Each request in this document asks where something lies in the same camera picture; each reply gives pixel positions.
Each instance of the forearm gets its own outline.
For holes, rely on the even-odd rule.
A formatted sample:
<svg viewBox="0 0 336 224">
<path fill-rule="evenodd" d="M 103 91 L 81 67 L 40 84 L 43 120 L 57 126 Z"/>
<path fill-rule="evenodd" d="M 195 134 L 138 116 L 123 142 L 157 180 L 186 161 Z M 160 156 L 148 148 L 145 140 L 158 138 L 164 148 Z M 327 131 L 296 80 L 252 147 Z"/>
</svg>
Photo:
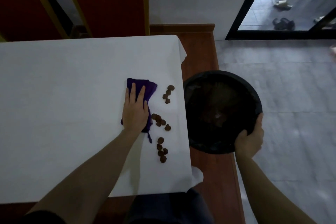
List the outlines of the forearm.
<svg viewBox="0 0 336 224">
<path fill-rule="evenodd" d="M 251 159 L 236 155 L 247 197 L 259 224 L 316 224 L 266 177 Z"/>
<path fill-rule="evenodd" d="M 116 184 L 138 133 L 123 130 L 68 175 L 31 210 L 49 210 L 71 223 L 91 223 Z"/>
</svg>

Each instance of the left hand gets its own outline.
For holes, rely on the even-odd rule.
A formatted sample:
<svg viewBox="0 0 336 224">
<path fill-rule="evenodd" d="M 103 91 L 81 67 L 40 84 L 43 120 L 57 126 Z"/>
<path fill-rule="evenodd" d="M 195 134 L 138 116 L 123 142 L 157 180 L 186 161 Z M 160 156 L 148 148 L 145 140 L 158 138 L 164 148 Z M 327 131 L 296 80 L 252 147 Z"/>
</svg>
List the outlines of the left hand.
<svg viewBox="0 0 336 224">
<path fill-rule="evenodd" d="M 141 88 L 137 101 L 135 101 L 135 83 L 132 83 L 131 94 L 128 88 L 126 89 L 123 123 L 127 131 L 140 134 L 147 124 L 149 111 L 147 101 L 144 102 L 145 89 L 145 86 Z"/>
</svg>

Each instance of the red chair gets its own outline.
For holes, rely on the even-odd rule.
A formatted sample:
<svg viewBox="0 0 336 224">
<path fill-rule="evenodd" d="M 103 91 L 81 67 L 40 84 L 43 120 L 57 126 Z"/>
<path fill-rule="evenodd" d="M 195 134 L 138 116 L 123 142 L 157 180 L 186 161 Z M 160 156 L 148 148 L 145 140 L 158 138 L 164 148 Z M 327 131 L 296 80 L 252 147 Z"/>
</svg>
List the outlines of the red chair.
<svg viewBox="0 0 336 224">
<path fill-rule="evenodd" d="M 91 37 L 149 35 L 148 0 L 73 0 Z"/>
<path fill-rule="evenodd" d="M 68 39 L 48 0 L 0 0 L 0 32 L 7 41 Z"/>
</svg>

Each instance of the black door frame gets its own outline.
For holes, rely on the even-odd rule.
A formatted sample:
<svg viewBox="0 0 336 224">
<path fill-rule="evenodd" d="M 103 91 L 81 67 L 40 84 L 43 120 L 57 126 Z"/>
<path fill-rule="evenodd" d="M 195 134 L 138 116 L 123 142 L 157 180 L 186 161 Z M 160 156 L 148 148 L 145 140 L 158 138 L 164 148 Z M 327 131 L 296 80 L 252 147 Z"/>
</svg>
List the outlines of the black door frame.
<svg viewBox="0 0 336 224">
<path fill-rule="evenodd" d="M 238 30 L 254 0 L 245 0 L 225 40 L 336 39 L 336 30 L 323 29 L 336 18 L 336 7 L 307 31 Z"/>
</svg>

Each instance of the brown food scrap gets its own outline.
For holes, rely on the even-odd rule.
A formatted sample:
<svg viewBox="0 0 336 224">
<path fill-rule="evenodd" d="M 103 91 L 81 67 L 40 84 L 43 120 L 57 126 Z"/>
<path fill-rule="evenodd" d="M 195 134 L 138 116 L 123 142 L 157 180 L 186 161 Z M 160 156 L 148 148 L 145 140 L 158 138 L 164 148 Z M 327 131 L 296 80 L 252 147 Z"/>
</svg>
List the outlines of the brown food scrap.
<svg viewBox="0 0 336 224">
<path fill-rule="evenodd" d="M 159 137 L 159 139 L 157 140 L 157 143 L 159 144 L 163 144 L 165 140 L 163 139 L 163 137 Z"/>
<path fill-rule="evenodd" d="M 167 157 L 166 157 L 166 156 L 162 156 L 162 157 L 160 158 L 160 161 L 161 161 L 161 163 L 166 162 L 166 161 L 167 161 Z"/>
<path fill-rule="evenodd" d="M 161 121 L 161 116 L 160 115 L 157 115 L 156 117 L 155 117 L 155 121 Z"/>
</svg>

